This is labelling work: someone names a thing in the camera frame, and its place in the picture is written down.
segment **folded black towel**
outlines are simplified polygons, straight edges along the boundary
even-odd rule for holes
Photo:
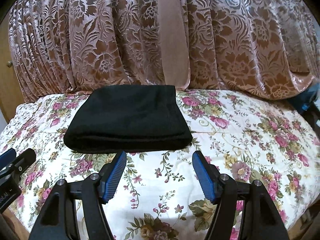
[[[116,85],[89,96],[63,140],[72,150],[98,154],[182,149],[192,135],[174,86]]]

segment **black clamp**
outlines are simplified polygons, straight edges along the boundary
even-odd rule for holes
[[[68,183],[59,179],[36,219],[29,240],[80,240],[75,200],[82,200],[90,240],[114,240],[102,205],[116,191],[126,166],[126,153],[117,153],[99,173]]]
[[[0,156],[0,213],[21,194],[20,176],[36,161],[36,153],[27,149],[16,157],[14,149],[9,149]]]
[[[193,153],[192,164],[205,197],[218,205],[205,240],[230,239],[237,200],[244,201],[238,240],[289,240],[279,212],[260,180],[249,184],[220,174],[201,151]]]

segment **brown patterned curtain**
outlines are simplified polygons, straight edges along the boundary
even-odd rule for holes
[[[282,99],[319,78],[301,0],[17,0],[9,43],[26,102],[125,83]]]
[[[297,95],[319,78],[320,50],[302,0],[180,0],[192,88]]]

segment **mattress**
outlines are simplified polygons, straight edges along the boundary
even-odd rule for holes
[[[83,180],[115,155],[82,154],[63,144],[87,97],[58,94],[22,104],[0,135],[2,152],[32,148],[37,155],[21,179],[22,194],[10,206],[29,231],[58,179]],[[286,228],[317,198],[320,142],[289,104],[227,90],[177,91],[176,101],[192,143],[177,151],[127,154],[116,194],[104,205],[115,239],[204,239],[215,206],[204,198],[193,170],[195,150],[238,181],[260,179]],[[88,239],[81,201],[76,206],[81,239]],[[230,239],[237,239],[241,210],[239,202]]]

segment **pink rose print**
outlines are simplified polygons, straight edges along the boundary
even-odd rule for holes
[[[272,201],[275,201],[275,200],[276,200],[276,196],[277,196],[276,191],[275,191],[273,188],[270,187],[270,188],[268,189],[268,193],[269,193]]]
[[[280,145],[280,147],[287,147],[288,146],[287,141],[283,137],[276,135],[275,139],[276,139],[277,143]]]
[[[285,223],[287,221],[287,219],[288,219],[287,215],[285,214],[285,211],[284,210],[280,210],[279,214],[280,214],[280,217],[282,219],[282,222]]]
[[[189,111],[189,115],[193,120],[196,120],[198,117],[204,116],[204,114],[205,114],[204,111],[200,109],[193,108],[191,111]]]
[[[320,140],[317,137],[314,137],[312,142],[314,145],[320,146]]]
[[[16,138],[20,138],[21,133],[22,133],[22,131],[21,131],[21,130],[19,130],[19,131],[16,133]]]
[[[284,127],[284,129],[290,129],[289,120],[288,119],[282,120],[282,126]]]
[[[243,200],[238,200],[237,201],[236,210],[237,211],[242,211],[242,209],[243,209]]]
[[[34,126],[34,127],[30,128],[30,129],[28,130],[28,133],[27,133],[27,135],[25,136],[25,138],[30,138],[38,129],[39,129],[38,126]]]
[[[294,127],[295,129],[297,129],[298,131],[301,130],[301,126],[300,126],[300,122],[299,122],[299,121],[292,122],[292,124],[293,124],[293,127]]]
[[[299,138],[292,133],[288,133],[288,138],[290,141],[295,141],[295,142],[299,140]]]
[[[207,161],[207,163],[211,163],[212,159],[210,158],[210,156],[205,156],[204,158]]]
[[[141,179],[140,177],[141,177],[141,175],[138,175],[137,177],[135,177],[135,178],[133,179],[134,183],[137,183],[137,182],[142,181],[142,179]]]
[[[77,102],[71,102],[67,105],[67,108],[68,109],[73,109],[73,108],[76,108],[78,106],[78,103]]]
[[[54,103],[53,104],[53,109],[58,110],[61,107],[62,103]]]
[[[78,159],[76,160],[76,166],[70,171],[70,176],[73,178],[76,175],[84,175],[92,166],[92,161],[87,161],[85,158]]]
[[[270,181],[269,188],[273,188],[275,191],[278,191],[278,183],[275,180]]]
[[[238,240],[239,231],[232,228],[230,240]]]
[[[19,197],[17,197],[17,205],[18,205],[18,208],[20,208],[24,205],[24,195],[23,194],[21,194]]]
[[[282,177],[282,174],[280,174],[280,173],[275,173],[275,174],[273,175],[273,177],[275,178],[275,180],[279,181],[279,180],[281,179],[281,177]]]
[[[293,178],[292,178],[292,183],[293,183],[293,185],[294,185],[296,188],[299,187],[299,180],[298,180],[298,178],[293,177]]]
[[[219,95],[217,91],[209,92],[208,94],[212,97],[216,97],[217,95]]]
[[[287,151],[287,155],[290,161],[293,161],[296,159],[296,155],[292,150]]]
[[[159,176],[162,176],[161,172],[160,172],[160,168],[155,169],[155,174],[157,175],[157,178],[159,178]]]
[[[183,103],[185,103],[187,106],[198,106],[200,102],[194,98],[185,97],[182,99]]]
[[[236,162],[231,166],[231,172],[234,179],[249,180],[251,170],[244,162]]]
[[[29,174],[26,178],[26,181],[24,182],[24,185],[29,185],[31,182],[33,182],[36,178],[37,174],[35,172]]]
[[[60,118],[56,118],[51,122],[50,127],[57,125],[58,123],[60,123]]]
[[[37,177],[42,177],[42,175],[43,175],[43,171],[39,170],[39,171],[37,172]]]
[[[229,121],[225,119],[210,116],[210,120],[213,121],[216,124],[216,126],[221,127],[222,129],[228,128]]]
[[[309,162],[308,162],[308,158],[305,157],[305,155],[298,153],[298,158],[300,161],[302,161],[303,165],[306,167],[309,167]]]
[[[51,192],[51,189],[50,189],[50,188],[47,188],[47,189],[43,192],[42,199],[43,199],[44,201],[48,198],[50,192]]]
[[[274,131],[276,131],[276,130],[278,130],[278,126],[277,126],[277,124],[275,123],[275,122],[273,122],[273,121],[269,121],[269,125],[271,126],[271,128],[274,130]]]
[[[215,98],[210,98],[209,99],[209,104],[218,105],[218,106],[222,105],[222,103],[219,100],[215,99]]]

